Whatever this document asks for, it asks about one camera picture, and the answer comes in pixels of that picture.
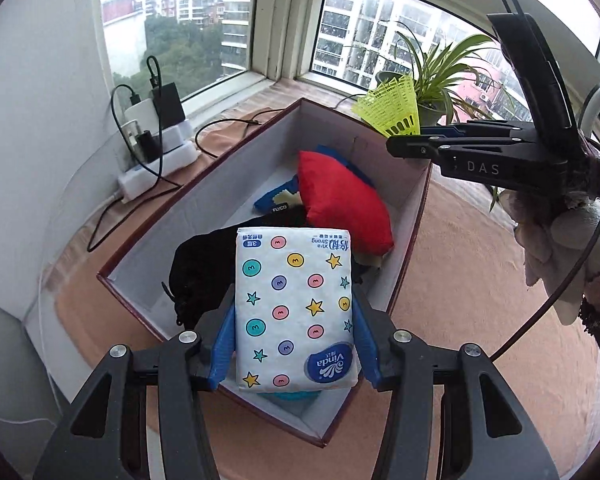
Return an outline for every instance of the open box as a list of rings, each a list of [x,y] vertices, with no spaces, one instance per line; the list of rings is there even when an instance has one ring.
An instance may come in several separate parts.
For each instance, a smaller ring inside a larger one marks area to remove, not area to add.
[[[257,216],[253,203],[296,173],[298,151],[323,144],[369,176],[387,206],[395,247],[381,269],[363,275],[363,289],[374,308],[391,312],[424,209],[430,167],[425,160],[393,158],[384,142],[363,123],[302,98],[174,193],[120,247],[98,278],[158,338],[171,338],[182,328],[176,325],[173,303],[160,282],[168,282],[178,245]],[[282,400],[239,391],[232,367],[220,390],[284,430],[325,446],[355,388]]]

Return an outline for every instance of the blue oval logo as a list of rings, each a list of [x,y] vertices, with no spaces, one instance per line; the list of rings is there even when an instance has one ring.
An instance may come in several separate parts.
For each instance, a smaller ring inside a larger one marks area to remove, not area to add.
[[[336,343],[311,354],[304,362],[304,374],[314,383],[333,383],[347,375],[353,361],[350,343]]]

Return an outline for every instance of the tree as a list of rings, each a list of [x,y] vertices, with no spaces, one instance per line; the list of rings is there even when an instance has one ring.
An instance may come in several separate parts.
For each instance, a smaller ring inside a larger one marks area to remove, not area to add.
[[[149,96],[151,83],[146,58],[155,56],[160,62],[162,84],[176,83],[180,98],[204,88],[222,77],[220,50],[222,25],[199,28],[193,22],[175,18],[149,16],[144,22],[146,51],[139,71],[130,77],[113,74],[117,84],[128,84],[141,98]],[[124,109],[130,106],[128,96],[121,96]]]

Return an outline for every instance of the red beanbag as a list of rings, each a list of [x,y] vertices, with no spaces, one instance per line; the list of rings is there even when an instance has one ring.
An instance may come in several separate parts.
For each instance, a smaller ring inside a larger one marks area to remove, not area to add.
[[[314,227],[346,229],[352,248],[382,256],[394,246],[389,213],[371,186],[334,158],[300,152],[300,197]]]

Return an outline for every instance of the hand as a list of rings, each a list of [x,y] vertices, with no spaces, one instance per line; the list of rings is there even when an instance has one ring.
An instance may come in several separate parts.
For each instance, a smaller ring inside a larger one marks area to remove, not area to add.
[[[506,190],[500,203],[513,220],[516,241],[525,249],[525,280],[532,286],[542,280],[548,295],[573,268],[600,219],[600,200],[578,206],[551,219],[547,200]],[[587,261],[555,302],[563,325],[578,317],[583,295],[600,312],[600,237]]]

